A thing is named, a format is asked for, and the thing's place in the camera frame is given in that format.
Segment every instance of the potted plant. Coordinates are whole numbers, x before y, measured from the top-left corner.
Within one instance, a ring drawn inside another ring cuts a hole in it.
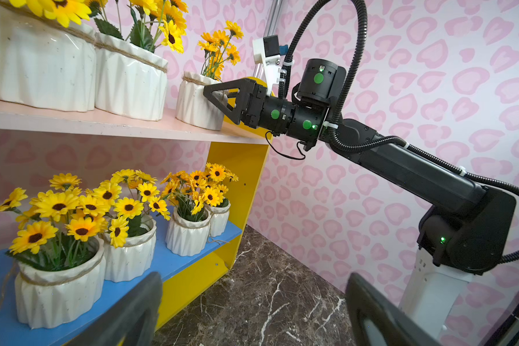
[[[204,50],[204,64],[200,74],[185,71],[179,88],[177,98],[176,118],[194,126],[221,130],[224,114],[204,97],[204,86],[216,84],[221,81],[221,72],[225,62],[236,65],[240,61],[240,55],[231,39],[242,39],[244,34],[233,22],[226,22],[227,31],[218,30],[213,35],[204,33],[204,41],[198,42]],[[227,96],[221,92],[215,92],[215,97],[220,101],[226,101]]]
[[[186,35],[187,24],[182,12],[188,12],[187,5],[180,0],[131,0],[134,24],[129,33],[108,21],[104,6],[105,0],[91,2],[93,15],[102,16],[95,18],[100,31],[96,33],[96,107],[135,119],[160,120],[168,62],[154,51],[159,45],[184,51],[181,36]]]
[[[54,328],[75,320],[100,298],[104,284],[104,241],[96,235],[107,223],[99,214],[91,216],[100,206],[79,197],[77,176],[60,174],[50,182],[61,191],[39,193],[26,212],[19,209],[27,198],[21,188],[0,204],[0,212],[19,214],[20,231],[6,254],[19,265],[18,320],[31,328]]]
[[[156,222],[151,213],[170,219],[156,181],[140,170],[120,170],[93,190],[91,198],[107,205],[105,216],[111,219],[109,232],[101,235],[105,241],[106,280],[130,281],[150,267],[156,242]],[[128,188],[131,198],[119,197],[121,185]]]
[[[81,0],[0,0],[0,100],[94,109],[94,30],[81,23],[90,13]]]

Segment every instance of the pleated white pot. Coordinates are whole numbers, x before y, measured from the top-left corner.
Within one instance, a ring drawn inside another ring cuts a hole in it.
[[[0,100],[39,108],[94,109],[94,29],[36,18],[25,8],[0,5]]]
[[[166,59],[96,33],[96,60],[96,108],[134,119],[161,119],[166,104]]]
[[[198,73],[185,71],[177,97],[176,118],[201,128],[220,131],[224,114],[204,96],[204,86],[218,84],[219,81]],[[227,104],[227,96],[215,92],[214,96]]]
[[[141,276],[152,264],[156,240],[155,220],[150,215],[144,215],[141,227],[149,231],[143,235],[127,238],[125,245],[117,249],[110,244],[110,233],[102,233],[105,241],[106,280],[130,281]]]
[[[204,221],[192,222],[179,216],[177,207],[169,222],[166,234],[167,248],[179,256],[194,256],[200,253],[210,234],[211,214]]]
[[[102,295],[106,261],[104,241],[97,237],[89,245],[98,251],[82,265],[62,271],[42,271],[19,263],[15,277],[18,320],[31,329],[55,328],[84,314]]]
[[[231,202],[229,202],[228,205],[224,206],[223,208],[219,206],[206,205],[206,208],[211,214],[210,236],[217,237],[221,235],[223,232],[225,232],[230,207]]]

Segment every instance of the black cable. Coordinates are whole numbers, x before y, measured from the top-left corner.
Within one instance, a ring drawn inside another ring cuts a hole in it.
[[[289,158],[289,159],[292,159],[292,160],[304,160],[305,159],[305,155],[304,153],[302,153],[302,151],[300,150],[300,147],[298,147],[298,144],[300,142],[296,142],[296,148],[298,149],[298,152],[300,153],[300,155],[302,155],[301,158],[298,158],[298,157],[292,157],[292,156],[288,156],[288,155],[285,155],[283,153],[280,153],[277,151],[277,149],[275,149],[275,147],[273,147],[273,145],[271,144],[271,142],[269,142],[269,139],[267,138],[267,134],[270,133],[271,135],[273,134],[272,131],[267,131],[265,133],[265,140],[267,141],[267,143],[269,144],[269,146],[271,147],[271,149],[273,149],[277,154],[281,155],[281,156],[284,156],[286,158]]]

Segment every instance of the flower center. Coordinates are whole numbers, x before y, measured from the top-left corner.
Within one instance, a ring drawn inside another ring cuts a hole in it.
[[[63,204],[63,203],[56,203],[54,204],[54,206],[52,207],[53,210],[57,210],[57,211],[61,211],[63,208],[65,208],[67,205]]]
[[[37,242],[42,239],[42,233],[33,234],[29,237],[29,242]]]

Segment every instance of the marble floor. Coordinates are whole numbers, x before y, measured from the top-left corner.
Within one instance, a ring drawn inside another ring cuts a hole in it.
[[[343,294],[250,227],[235,266],[153,346],[353,345]]]

